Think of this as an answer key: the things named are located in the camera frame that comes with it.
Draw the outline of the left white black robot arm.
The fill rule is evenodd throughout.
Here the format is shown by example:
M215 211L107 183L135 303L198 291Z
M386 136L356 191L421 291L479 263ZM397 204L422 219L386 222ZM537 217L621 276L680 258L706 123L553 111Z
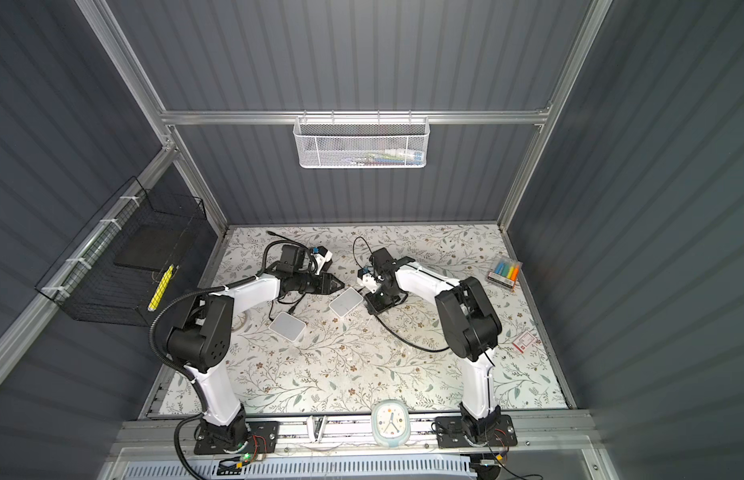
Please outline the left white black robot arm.
M233 391L225 356L233 318L291 292L328 296L345 288L328 269L333 254L324 246L307 247L281 239L278 261L263 262L255 275L228 285L186 293L156 316L150 328L151 348L166 366L183 375L202 405L197 441L215 452L240 451L255 443L245 407Z

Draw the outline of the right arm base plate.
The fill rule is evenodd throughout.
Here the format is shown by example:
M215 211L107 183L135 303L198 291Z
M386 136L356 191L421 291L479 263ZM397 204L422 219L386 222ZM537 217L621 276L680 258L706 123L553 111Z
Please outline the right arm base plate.
M518 445L516 429L509 415L474 422L468 416L440 416L431 424L440 448L492 447Z

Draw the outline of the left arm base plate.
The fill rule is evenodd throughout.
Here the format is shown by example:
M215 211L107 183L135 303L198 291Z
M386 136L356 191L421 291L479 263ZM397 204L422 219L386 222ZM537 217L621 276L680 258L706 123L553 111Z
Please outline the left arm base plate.
M202 420L194 431L195 455L269 454L275 451L280 424L276 421L239 421L230 426Z

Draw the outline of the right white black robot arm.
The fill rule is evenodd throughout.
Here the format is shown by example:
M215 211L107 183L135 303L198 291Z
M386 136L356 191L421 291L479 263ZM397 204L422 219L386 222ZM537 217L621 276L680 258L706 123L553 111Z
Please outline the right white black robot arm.
M459 404L462 429L474 444L499 425L502 409L494 393L494 351L502 323L483 284L475 277L462 280L439 274L411 257L394 258L387 249L374 251L357 270L358 284L373 317L416 295L437 309L447 345L460 359L463 396Z

